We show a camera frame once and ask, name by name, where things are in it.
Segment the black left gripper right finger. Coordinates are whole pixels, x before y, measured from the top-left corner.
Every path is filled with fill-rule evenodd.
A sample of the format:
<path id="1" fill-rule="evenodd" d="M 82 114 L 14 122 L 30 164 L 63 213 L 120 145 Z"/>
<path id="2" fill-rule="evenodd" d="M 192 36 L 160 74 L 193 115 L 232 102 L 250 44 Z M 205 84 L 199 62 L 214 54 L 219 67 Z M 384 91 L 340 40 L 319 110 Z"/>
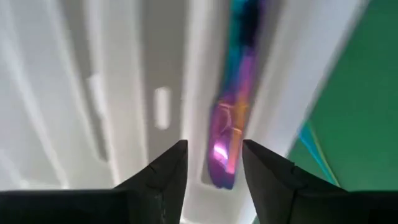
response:
<path id="1" fill-rule="evenodd" d="M 250 139 L 242 157 L 261 224 L 398 224 L 398 191 L 346 191 Z"/>

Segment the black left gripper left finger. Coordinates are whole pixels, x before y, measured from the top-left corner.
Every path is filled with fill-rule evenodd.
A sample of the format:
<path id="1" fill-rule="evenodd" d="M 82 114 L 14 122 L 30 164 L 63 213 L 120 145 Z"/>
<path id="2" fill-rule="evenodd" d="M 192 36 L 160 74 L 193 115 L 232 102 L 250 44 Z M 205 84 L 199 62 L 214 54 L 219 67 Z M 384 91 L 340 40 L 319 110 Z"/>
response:
<path id="1" fill-rule="evenodd" d="M 179 224 L 188 142 L 112 189 L 0 191 L 0 224 Z"/>

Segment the iridescent table knife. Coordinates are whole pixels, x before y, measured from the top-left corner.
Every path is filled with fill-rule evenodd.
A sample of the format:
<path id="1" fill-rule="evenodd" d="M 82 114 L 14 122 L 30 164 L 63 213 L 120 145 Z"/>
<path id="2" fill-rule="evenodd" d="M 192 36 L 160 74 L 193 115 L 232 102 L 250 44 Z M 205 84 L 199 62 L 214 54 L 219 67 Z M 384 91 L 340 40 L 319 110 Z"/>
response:
<path id="1" fill-rule="evenodd" d="M 266 0 L 231 0 L 224 69 L 208 137 L 207 166 L 213 185 L 231 190 L 248 118 Z"/>

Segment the white plastic cutlery tray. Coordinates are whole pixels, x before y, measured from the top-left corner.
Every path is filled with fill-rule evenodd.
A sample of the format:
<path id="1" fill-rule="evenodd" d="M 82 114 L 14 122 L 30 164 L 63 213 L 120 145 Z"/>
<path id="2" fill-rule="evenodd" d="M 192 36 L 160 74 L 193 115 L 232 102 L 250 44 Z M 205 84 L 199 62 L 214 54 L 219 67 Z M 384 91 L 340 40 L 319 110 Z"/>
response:
<path id="1" fill-rule="evenodd" d="M 184 224 L 248 224 L 205 166 L 230 0 L 0 0 L 0 190 L 104 189 L 189 141 Z"/>

